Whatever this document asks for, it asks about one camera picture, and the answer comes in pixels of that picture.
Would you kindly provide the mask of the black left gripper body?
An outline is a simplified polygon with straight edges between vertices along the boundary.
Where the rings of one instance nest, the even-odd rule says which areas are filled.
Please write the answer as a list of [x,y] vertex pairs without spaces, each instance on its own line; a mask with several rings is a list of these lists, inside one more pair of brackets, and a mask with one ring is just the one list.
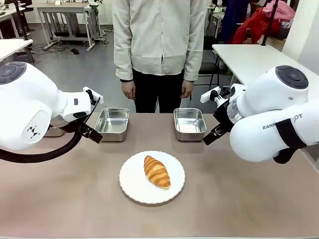
[[91,134],[93,133],[94,129],[91,128],[90,126],[88,126],[86,123],[81,123],[81,127],[82,127],[82,135],[83,136],[91,136]]

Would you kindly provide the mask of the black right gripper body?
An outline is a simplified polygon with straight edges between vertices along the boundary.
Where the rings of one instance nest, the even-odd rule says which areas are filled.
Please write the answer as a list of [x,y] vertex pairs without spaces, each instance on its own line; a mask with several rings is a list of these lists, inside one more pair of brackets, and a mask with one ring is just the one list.
[[217,104],[217,109],[213,116],[219,122],[219,124],[214,128],[216,132],[230,132],[234,126],[234,123],[230,120],[227,114],[227,107],[229,105],[229,100],[226,99],[224,102],[219,102]]

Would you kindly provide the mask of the person's left hand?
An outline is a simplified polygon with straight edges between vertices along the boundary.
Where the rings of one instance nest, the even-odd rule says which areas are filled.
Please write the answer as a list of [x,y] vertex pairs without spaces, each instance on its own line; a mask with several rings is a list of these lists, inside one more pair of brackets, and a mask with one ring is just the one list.
[[184,80],[181,88],[181,98],[188,98],[191,96],[194,89],[194,82]]

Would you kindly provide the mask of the person's right hand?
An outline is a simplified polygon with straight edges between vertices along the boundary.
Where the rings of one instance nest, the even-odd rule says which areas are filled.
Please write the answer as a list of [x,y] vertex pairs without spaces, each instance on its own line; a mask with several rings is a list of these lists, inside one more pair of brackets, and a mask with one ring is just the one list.
[[136,86],[134,81],[122,82],[122,92],[129,100],[135,100]]

